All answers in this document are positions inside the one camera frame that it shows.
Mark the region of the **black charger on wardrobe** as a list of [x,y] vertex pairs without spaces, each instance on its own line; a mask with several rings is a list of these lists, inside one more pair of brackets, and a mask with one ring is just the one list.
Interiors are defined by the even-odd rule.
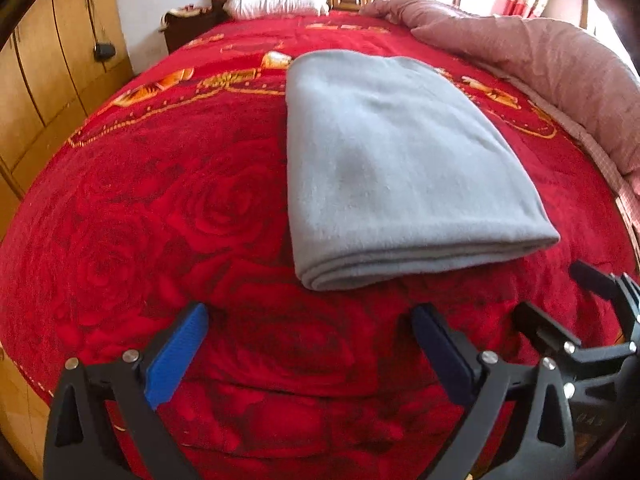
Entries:
[[97,42],[93,47],[96,62],[105,63],[116,55],[116,48],[110,42]]

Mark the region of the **wooden wardrobe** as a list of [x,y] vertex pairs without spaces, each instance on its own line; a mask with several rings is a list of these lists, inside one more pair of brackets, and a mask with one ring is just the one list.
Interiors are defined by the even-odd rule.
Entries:
[[[116,55],[93,58],[97,42]],[[116,0],[1,5],[1,225],[72,131],[134,72]]]

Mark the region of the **grey fleece pants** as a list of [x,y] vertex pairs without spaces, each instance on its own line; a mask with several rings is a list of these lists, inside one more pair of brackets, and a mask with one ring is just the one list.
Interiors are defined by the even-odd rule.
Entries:
[[288,222],[311,290],[510,261],[559,233],[509,143],[413,58],[314,51],[286,73]]

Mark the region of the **pink checked quilt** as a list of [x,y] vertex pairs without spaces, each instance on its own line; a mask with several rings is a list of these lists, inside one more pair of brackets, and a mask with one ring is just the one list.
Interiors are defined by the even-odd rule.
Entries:
[[609,48],[553,18],[479,16],[435,0],[376,0],[361,14],[413,36],[510,145],[559,241],[515,265],[582,258],[639,270],[639,81]]

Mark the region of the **dark wooden nightstand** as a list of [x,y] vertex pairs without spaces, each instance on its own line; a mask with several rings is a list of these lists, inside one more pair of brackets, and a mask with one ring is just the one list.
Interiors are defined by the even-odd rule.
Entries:
[[172,53],[227,20],[228,14],[221,6],[184,6],[162,16],[160,32],[167,51]]

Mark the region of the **red floral bed blanket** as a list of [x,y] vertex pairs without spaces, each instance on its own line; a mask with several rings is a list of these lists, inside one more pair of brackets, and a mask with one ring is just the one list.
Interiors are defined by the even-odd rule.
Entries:
[[[525,166],[561,233],[526,259],[316,294],[286,222],[283,60],[318,49],[411,56],[446,70]],[[351,13],[217,27],[139,76],[78,128],[1,244],[1,428],[40,471],[64,362],[145,346],[193,300],[212,329],[160,416],[206,479],[413,479],[447,439],[450,404],[413,340],[431,301],[480,347],[535,351],[510,313],[529,300],[587,346],[611,307],[567,273],[634,273],[614,197],[573,139],[510,84]]]

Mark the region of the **white pillow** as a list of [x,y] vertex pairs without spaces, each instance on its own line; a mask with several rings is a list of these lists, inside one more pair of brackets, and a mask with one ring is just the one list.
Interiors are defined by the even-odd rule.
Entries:
[[328,0],[226,0],[222,8],[234,20],[254,20],[276,15],[322,16]]

